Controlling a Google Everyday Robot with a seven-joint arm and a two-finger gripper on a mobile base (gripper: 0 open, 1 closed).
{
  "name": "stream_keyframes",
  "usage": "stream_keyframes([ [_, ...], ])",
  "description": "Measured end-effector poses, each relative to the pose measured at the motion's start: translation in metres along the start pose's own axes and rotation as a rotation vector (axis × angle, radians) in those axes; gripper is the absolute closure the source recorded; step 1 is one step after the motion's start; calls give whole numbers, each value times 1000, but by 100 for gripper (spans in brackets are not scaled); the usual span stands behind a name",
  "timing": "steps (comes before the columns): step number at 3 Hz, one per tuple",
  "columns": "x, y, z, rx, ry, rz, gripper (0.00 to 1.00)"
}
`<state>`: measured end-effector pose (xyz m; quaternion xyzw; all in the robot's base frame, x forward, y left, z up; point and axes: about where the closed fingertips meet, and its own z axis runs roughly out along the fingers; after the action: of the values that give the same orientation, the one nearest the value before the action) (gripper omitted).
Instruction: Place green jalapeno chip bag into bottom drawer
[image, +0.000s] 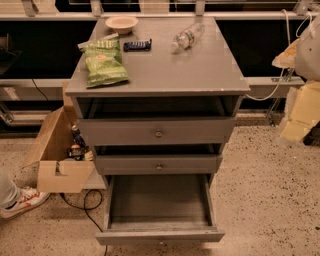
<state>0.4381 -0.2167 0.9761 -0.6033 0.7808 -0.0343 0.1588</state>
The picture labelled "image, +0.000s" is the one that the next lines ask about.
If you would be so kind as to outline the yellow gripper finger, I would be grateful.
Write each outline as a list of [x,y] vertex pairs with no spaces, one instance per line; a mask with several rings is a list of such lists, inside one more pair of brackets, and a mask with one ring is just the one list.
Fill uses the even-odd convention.
[[294,68],[296,48],[299,41],[300,39],[296,39],[282,53],[276,56],[272,61],[272,65],[277,68]]
[[290,88],[277,141],[280,144],[300,143],[319,122],[320,82],[308,81],[299,89]]

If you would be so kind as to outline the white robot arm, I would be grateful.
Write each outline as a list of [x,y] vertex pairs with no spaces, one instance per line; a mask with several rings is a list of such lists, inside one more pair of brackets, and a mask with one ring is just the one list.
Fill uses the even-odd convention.
[[300,89],[289,90],[286,116],[280,125],[282,141],[300,142],[320,122],[320,15],[274,58],[272,65],[293,68],[306,79]]

